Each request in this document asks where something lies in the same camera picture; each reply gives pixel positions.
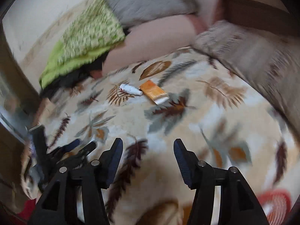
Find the patterned blanket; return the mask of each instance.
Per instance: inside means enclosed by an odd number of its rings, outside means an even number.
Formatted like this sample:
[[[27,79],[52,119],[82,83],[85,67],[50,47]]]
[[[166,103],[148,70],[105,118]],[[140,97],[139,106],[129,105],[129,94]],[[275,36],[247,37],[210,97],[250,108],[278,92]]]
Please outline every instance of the patterned blanket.
[[[39,82],[42,89],[59,76],[95,61],[125,39],[121,24],[105,0],[94,0],[54,45]]]
[[[167,102],[157,106],[145,95],[119,90],[121,83],[138,88],[149,79],[168,92]],[[176,138],[214,167],[238,167],[259,201],[273,203],[266,209],[272,224],[280,224],[300,193],[293,185],[299,145],[282,117],[250,85],[192,48],[88,79],[56,98],[55,110],[41,122],[49,151],[80,138],[75,154],[94,140],[93,160],[115,138],[124,142],[115,182],[103,190],[115,224],[186,224],[195,191],[183,183]],[[32,179],[23,187],[37,196]],[[219,200],[216,187],[212,224]],[[83,219],[80,196],[78,211]]]

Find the leaf print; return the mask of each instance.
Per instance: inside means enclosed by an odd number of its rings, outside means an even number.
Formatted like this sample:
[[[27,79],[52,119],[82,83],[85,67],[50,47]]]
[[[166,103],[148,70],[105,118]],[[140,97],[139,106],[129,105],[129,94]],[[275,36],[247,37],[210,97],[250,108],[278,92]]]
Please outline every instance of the leaf print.
[[[285,120],[283,119],[281,114],[278,111],[276,111],[273,107],[269,108],[267,112],[273,119],[278,121],[280,131],[283,133],[287,129],[287,127],[285,124]]]
[[[222,157],[220,155],[220,153],[216,150],[216,149],[212,149],[214,157],[215,157],[215,161],[216,161],[216,166],[218,168],[222,168],[223,167],[223,161],[222,161]]]
[[[191,61],[176,64],[175,66],[171,67],[163,74],[162,78],[158,81],[157,85],[159,87],[162,87],[170,78],[181,73],[182,71],[186,70],[187,68],[193,66],[195,63],[197,63],[197,61],[191,60]]]
[[[188,223],[188,218],[190,216],[193,204],[186,205],[183,207],[183,220],[182,225],[186,225]]]
[[[172,59],[175,59],[175,58],[179,57],[181,54],[191,52],[191,49],[192,49],[191,46],[187,46],[187,47],[183,47],[183,48],[180,48],[180,49],[172,52],[173,53]]]
[[[148,132],[156,132],[166,126],[164,133],[168,134],[182,119],[187,108],[195,109],[195,107],[187,105],[189,95],[189,89],[184,89],[179,95],[170,93],[168,102],[145,110],[145,117],[154,120],[149,126]]]
[[[143,73],[141,74],[141,77],[139,80],[146,79],[148,77],[151,77],[155,74],[158,74],[164,70],[166,70],[168,67],[170,67],[171,61],[158,61],[153,64],[151,64],[149,67],[147,67]]]
[[[92,140],[92,138],[94,138],[95,141],[100,141],[101,143],[105,144],[109,130],[103,125],[105,125],[110,119],[114,117],[111,116],[101,120],[105,113],[106,111],[96,115],[92,120],[90,120],[88,125],[83,127],[75,135],[75,138],[78,138],[86,133],[86,137],[84,140],[85,143],[89,143]]]
[[[122,67],[122,68],[120,68],[120,69],[118,69],[118,70],[115,70],[115,71],[113,71],[112,73],[107,74],[106,77],[116,75],[117,73],[120,73],[120,72],[125,71],[127,68],[129,68],[129,65],[128,65],[128,66],[125,66],[125,67]]]
[[[247,142],[238,139],[240,126],[237,124],[229,133],[226,133],[226,124],[226,119],[222,118],[210,140],[206,138],[201,129],[202,136],[213,155],[213,166],[225,168],[227,157],[232,165],[251,163],[251,154]]]
[[[118,104],[120,105],[121,102],[127,101],[129,98],[134,98],[134,95],[130,95],[126,92],[120,90],[121,84],[128,84],[128,80],[122,81],[121,83],[114,85],[114,87],[109,91],[107,100],[110,104]]]
[[[147,210],[135,225],[166,225],[178,220],[179,205],[176,200],[159,202]]]
[[[212,57],[208,57],[208,64],[211,65],[214,69],[218,69],[217,65],[216,65],[216,62],[214,60],[214,58]]]
[[[136,70],[142,66],[143,64],[145,64],[147,61],[142,61],[141,63],[139,63],[138,65],[134,66],[133,69],[131,70],[131,73],[135,73]]]
[[[69,95],[70,97],[73,97],[80,94],[82,91],[84,91],[84,86],[81,83],[78,83],[73,88],[69,89]]]
[[[239,107],[239,104],[244,102],[243,98],[247,90],[244,87],[229,86],[219,77],[213,77],[208,82],[203,80],[197,81],[206,84],[205,96],[215,101],[219,107],[223,106],[225,110],[227,107],[232,108],[233,105]]]
[[[247,160],[246,153],[240,147],[232,147],[232,148],[230,148],[230,150],[228,151],[228,154],[236,162],[242,162],[242,161],[246,161]]]
[[[91,90],[93,91],[106,78],[107,78],[107,76],[103,76],[101,79],[96,80],[95,81],[96,83],[93,85],[93,87],[91,88]]]
[[[276,176],[273,185],[282,178],[284,171],[287,169],[287,145],[284,140],[281,140],[276,152],[276,166]]]
[[[84,112],[94,101],[98,101],[98,100],[96,100],[96,98],[101,94],[102,91],[103,91],[103,89],[100,90],[99,92],[94,91],[88,98],[78,102],[77,110],[75,111],[75,113]]]
[[[109,189],[108,201],[105,204],[108,219],[113,222],[113,212],[116,204],[126,191],[126,185],[130,184],[130,178],[134,175],[134,170],[140,168],[141,157],[148,149],[147,140],[135,141],[126,148],[127,155],[121,169],[117,172],[112,187]]]
[[[66,127],[68,125],[68,123],[70,122],[70,116],[67,115],[66,118],[64,118],[62,121],[61,121],[61,124],[59,126],[59,129],[58,131],[56,132],[55,134],[55,137],[52,141],[52,143],[49,145],[48,148],[51,148],[52,146],[54,146],[57,142],[57,140],[60,138],[60,136],[63,134],[63,132],[66,130]]]
[[[55,107],[55,109],[52,111],[52,113],[50,114],[49,118],[50,119],[58,118],[61,115],[64,108],[66,107],[66,105],[67,105],[67,102],[57,105]]]
[[[209,154],[209,149],[204,148],[202,149],[199,154],[197,155],[198,160],[204,160]]]

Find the white bottle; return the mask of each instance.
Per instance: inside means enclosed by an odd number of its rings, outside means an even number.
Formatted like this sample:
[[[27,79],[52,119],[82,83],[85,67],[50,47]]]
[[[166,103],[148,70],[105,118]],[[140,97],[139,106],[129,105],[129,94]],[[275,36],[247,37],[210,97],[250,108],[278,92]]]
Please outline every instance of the white bottle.
[[[137,88],[133,87],[132,85],[121,84],[120,90],[130,95],[138,95],[138,96],[143,95],[143,92],[139,91]]]

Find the black tool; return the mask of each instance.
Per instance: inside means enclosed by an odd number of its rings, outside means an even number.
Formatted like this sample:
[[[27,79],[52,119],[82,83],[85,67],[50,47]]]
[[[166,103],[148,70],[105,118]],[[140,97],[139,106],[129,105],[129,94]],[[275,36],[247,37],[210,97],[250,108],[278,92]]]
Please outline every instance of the black tool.
[[[110,150],[81,168],[73,169],[73,157],[67,158],[65,166],[59,168],[46,187],[27,224],[109,225],[101,189],[107,189],[113,182],[122,152],[123,142],[116,138]],[[79,186],[82,187],[84,223],[77,218]]]
[[[211,224],[215,186],[221,186],[218,225],[269,225],[255,194],[236,167],[213,168],[187,151],[181,139],[174,141],[174,154],[184,183],[196,189],[187,225]]]
[[[41,192],[53,178],[57,170],[64,164],[60,160],[67,152],[72,151],[77,147],[81,140],[76,139],[70,144],[58,147],[49,154],[47,154],[48,147],[46,145],[46,138],[44,134],[45,128],[43,125],[38,125],[31,128],[28,133],[31,143],[34,148],[34,155],[36,156],[37,164],[31,168],[32,174],[35,174],[35,180],[38,180],[38,187]],[[96,144],[88,144],[85,148],[78,152],[78,154],[69,159],[69,165],[82,166],[87,163],[86,156],[96,148]]]

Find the bedsheet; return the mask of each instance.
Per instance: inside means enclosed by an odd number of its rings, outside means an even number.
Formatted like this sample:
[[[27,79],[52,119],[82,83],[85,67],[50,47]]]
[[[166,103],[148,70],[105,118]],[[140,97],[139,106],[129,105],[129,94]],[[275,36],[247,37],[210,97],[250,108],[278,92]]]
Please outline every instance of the bedsheet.
[[[147,80],[163,88],[169,100],[155,105],[145,95],[119,90],[122,83],[138,88]],[[93,160],[115,138],[123,140],[115,183],[103,190],[115,224],[186,224],[195,191],[183,183],[173,153],[176,138],[213,167],[238,167],[261,204],[271,204],[265,211],[270,224],[281,223],[300,193],[299,143],[282,117],[250,85],[190,47],[87,79],[56,99],[55,109],[40,121],[49,151],[80,138],[72,155],[94,140],[97,148],[88,156]],[[125,150],[129,146],[135,154]],[[127,176],[130,183],[120,175],[128,168],[134,172]],[[22,186],[30,198],[38,196],[32,179],[22,176]],[[219,200],[216,187],[212,224]],[[80,196],[77,207],[83,220]]]

